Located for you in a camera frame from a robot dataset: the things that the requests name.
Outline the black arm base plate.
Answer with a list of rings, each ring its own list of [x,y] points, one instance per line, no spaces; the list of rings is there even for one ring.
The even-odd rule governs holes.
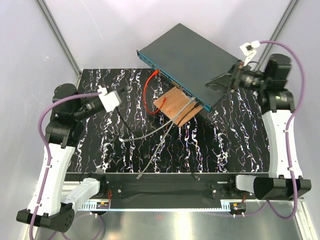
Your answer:
[[[234,173],[103,173],[107,185],[114,194],[123,198],[136,195],[203,195],[219,199],[253,197],[253,193],[237,190]]]

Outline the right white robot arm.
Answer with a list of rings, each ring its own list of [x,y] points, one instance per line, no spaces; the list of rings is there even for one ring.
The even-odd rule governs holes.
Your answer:
[[[255,90],[269,142],[267,177],[238,174],[227,185],[228,195],[239,198],[244,192],[259,200],[293,201],[311,190],[298,163],[294,138],[293,94],[286,89],[291,59],[283,54],[269,57],[264,71],[253,71],[237,61],[229,71],[207,82],[207,88],[230,94],[238,88]]]

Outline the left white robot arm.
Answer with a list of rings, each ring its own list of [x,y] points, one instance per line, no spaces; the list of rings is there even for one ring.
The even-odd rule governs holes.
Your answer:
[[[91,197],[103,198],[108,193],[106,177],[92,173],[80,181],[67,196],[62,189],[70,160],[84,130],[82,120],[101,111],[111,112],[121,100],[115,91],[105,87],[80,94],[71,83],[54,90],[52,104],[38,120],[38,132],[44,143],[43,163],[35,192],[27,208],[19,210],[18,222],[65,233],[71,227],[77,210]]]

